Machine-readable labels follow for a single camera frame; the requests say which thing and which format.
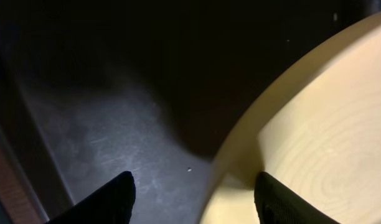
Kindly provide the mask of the yellow plate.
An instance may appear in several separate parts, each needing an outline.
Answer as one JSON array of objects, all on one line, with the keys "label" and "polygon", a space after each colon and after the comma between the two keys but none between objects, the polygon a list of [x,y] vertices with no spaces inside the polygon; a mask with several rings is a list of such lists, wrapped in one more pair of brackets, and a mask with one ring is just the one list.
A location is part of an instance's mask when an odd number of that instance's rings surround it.
[{"label": "yellow plate", "polygon": [[318,45],[246,110],[213,164],[200,223],[258,223],[267,172],[339,223],[381,223],[381,12]]}]

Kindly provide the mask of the dark brown serving tray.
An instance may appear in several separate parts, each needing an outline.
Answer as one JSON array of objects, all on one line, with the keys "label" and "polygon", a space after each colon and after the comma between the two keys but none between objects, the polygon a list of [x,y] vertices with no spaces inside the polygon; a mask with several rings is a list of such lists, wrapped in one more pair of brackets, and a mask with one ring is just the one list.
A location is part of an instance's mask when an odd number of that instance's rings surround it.
[{"label": "dark brown serving tray", "polygon": [[132,223],[196,223],[224,139],[381,1],[0,1],[0,138],[52,214],[133,173]]}]

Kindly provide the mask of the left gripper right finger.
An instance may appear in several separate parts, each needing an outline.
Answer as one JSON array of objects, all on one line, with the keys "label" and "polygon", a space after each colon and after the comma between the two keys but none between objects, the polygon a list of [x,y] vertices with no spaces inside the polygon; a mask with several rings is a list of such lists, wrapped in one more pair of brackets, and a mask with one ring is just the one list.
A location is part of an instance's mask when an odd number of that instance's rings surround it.
[{"label": "left gripper right finger", "polygon": [[256,177],[254,199],[261,224],[338,224],[267,172]]}]

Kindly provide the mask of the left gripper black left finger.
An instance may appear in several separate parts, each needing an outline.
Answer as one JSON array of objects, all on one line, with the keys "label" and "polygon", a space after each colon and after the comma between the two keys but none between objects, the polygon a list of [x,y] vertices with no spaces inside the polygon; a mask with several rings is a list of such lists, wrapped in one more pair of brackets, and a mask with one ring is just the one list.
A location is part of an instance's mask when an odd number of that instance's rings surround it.
[{"label": "left gripper black left finger", "polygon": [[134,177],[124,171],[48,224],[129,224],[136,200]]}]

